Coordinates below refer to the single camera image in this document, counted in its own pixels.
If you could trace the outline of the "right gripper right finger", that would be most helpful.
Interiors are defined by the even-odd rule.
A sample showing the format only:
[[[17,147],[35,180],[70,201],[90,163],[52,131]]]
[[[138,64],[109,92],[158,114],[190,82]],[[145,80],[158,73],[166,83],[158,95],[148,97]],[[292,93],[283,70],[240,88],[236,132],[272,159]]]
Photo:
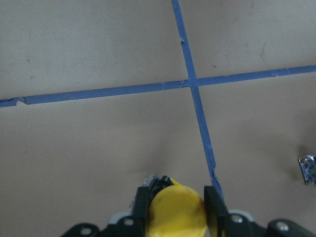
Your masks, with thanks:
[[[307,237],[309,231],[293,221],[276,219],[261,227],[243,212],[229,212],[213,186],[204,187],[207,226],[212,237]]]

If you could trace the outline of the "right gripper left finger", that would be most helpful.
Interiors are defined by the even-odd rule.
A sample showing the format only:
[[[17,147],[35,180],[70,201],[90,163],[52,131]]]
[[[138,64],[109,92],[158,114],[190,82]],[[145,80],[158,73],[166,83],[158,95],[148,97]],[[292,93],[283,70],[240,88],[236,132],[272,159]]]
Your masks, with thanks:
[[[136,192],[134,207],[131,213],[119,217],[113,224],[108,223],[100,230],[91,223],[80,223],[72,226],[64,237],[146,237],[149,209],[149,188],[139,187]]]

